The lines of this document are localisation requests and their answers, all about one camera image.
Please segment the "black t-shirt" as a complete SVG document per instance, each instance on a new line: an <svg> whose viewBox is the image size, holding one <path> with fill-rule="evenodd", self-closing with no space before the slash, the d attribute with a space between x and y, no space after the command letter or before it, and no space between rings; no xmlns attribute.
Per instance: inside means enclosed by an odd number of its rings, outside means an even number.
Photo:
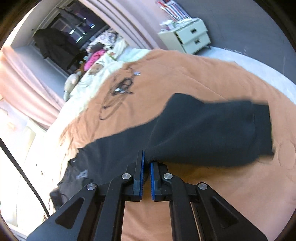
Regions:
<svg viewBox="0 0 296 241"><path fill-rule="evenodd" d="M272 154L268 105L248 100L203 103L176 93L155 119L80 148L50 197L60 208L85 185L107 184L139 162L132 190L142 198L150 162L234 167Z"/></svg>

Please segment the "orange-brown blanket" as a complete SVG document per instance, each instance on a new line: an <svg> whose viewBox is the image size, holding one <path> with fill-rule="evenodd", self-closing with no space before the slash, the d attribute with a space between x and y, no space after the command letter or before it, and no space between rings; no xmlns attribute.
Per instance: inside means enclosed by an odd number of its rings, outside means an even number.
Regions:
<svg viewBox="0 0 296 241"><path fill-rule="evenodd" d="M134 94L107 120L99 109L111 85L128 67L141 73ZM185 181L205 181L256 225L269 240L281 240L295 224L295 85L262 63L234 53L208 57L176 51L140 50L123 55L102 69L92 84L74 94L47 132L43 172L52 187L64 176L67 162L90 142L155 118L174 93L202 101L249 98L267 102L271 111L273 158L261 157L236 168L178 167L169 169Z"/></svg>

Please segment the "cream quilt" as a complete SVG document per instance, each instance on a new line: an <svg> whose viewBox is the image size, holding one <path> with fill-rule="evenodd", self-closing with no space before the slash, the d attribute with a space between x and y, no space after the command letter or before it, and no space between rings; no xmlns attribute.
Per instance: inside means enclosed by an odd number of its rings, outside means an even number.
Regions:
<svg viewBox="0 0 296 241"><path fill-rule="evenodd" d="M123 38L118 38L111 50L99 58L91 68L82 74L70 93L70 98L60 110L57 119L48 131L63 130L88 105L90 99L99 91L104 81L125 63L144 57L150 50L131 47Z"/></svg>

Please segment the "beige plush toy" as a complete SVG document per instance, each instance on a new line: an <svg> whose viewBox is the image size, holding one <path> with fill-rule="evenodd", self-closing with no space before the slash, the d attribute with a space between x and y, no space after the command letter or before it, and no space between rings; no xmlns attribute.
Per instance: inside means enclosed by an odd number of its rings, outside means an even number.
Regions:
<svg viewBox="0 0 296 241"><path fill-rule="evenodd" d="M78 71L76 73L72 73L66 79L65 85L64 85L64 95L63 95L64 101L68 101L69 100L70 93L72 92L72 90L74 89L74 87L76 86L76 84L78 83L78 81L80 80L81 76L82 76L82 72L81 71Z"/></svg>

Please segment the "pink curtain left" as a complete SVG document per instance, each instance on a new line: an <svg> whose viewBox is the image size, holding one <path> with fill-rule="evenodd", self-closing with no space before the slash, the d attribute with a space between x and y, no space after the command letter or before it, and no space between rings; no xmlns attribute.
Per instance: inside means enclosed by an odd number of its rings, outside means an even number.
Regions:
<svg viewBox="0 0 296 241"><path fill-rule="evenodd" d="M1 48L1 96L46 129L57 119L65 103L10 46Z"/></svg>

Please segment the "pink curtain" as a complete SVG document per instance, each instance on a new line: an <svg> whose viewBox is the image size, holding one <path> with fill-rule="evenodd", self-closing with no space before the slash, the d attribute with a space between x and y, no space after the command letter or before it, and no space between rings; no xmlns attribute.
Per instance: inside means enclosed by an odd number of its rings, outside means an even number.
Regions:
<svg viewBox="0 0 296 241"><path fill-rule="evenodd" d="M46 129L57 119L65 103L10 46L1 48L1 96Z"/></svg>
<svg viewBox="0 0 296 241"><path fill-rule="evenodd" d="M155 1L81 1L104 20L129 45L140 49L166 49L158 36L168 18Z"/></svg>

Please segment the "pink garment on bed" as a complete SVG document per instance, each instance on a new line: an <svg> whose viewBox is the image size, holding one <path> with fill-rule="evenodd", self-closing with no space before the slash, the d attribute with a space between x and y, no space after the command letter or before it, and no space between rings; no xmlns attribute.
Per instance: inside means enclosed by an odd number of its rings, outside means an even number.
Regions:
<svg viewBox="0 0 296 241"><path fill-rule="evenodd" d="M86 61L85 65L84 65L84 71L88 71L91 66L99 59L101 58L104 54L106 53L105 49L101 49L95 53L93 53L88 60Z"/></svg>

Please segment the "cream bedside cabinet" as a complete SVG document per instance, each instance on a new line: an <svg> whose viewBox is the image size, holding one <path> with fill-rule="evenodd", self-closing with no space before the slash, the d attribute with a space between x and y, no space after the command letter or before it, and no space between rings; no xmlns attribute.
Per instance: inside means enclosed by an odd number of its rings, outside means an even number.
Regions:
<svg viewBox="0 0 296 241"><path fill-rule="evenodd" d="M195 54L211 44L208 29L200 18L180 22L175 28L158 33L168 50Z"/></svg>

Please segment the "dark hanging coat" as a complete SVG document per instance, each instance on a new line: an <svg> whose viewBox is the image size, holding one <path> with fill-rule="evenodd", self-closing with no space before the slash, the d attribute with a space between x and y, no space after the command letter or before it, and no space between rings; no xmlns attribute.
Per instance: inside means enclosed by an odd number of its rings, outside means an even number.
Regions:
<svg viewBox="0 0 296 241"><path fill-rule="evenodd" d="M69 41L67 33L55 28L39 29L33 38L43 58L50 58L65 71L86 56L86 51Z"/></svg>

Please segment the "floral pillow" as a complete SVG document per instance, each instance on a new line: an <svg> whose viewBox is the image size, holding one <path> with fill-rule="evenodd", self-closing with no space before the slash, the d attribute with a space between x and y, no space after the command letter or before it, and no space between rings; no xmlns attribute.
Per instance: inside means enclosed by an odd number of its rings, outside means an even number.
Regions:
<svg viewBox="0 0 296 241"><path fill-rule="evenodd" d="M108 28L103 33L101 33L98 37L96 37L87 47L87 52L90 51L91 47L95 46L96 44L100 43L109 48L112 48L115 45L117 39L117 32L112 29Z"/></svg>

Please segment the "pink curtain right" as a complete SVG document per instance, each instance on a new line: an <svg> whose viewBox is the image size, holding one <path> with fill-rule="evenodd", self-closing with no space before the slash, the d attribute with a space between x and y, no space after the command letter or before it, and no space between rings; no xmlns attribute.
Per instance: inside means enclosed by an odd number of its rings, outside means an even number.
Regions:
<svg viewBox="0 0 296 241"><path fill-rule="evenodd" d="M168 18L155 1L81 1L104 20L129 45L140 49L166 49L158 36Z"/></svg>

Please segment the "striped bag on cabinet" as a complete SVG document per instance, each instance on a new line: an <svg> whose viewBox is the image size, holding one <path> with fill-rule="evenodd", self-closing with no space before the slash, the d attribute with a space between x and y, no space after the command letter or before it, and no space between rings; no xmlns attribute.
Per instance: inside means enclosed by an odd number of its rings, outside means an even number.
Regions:
<svg viewBox="0 0 296 241"><path fill-rule="evenodd" d="M175 22L191 19L190 15L176 1L155 1L155 4Z"/></svg>

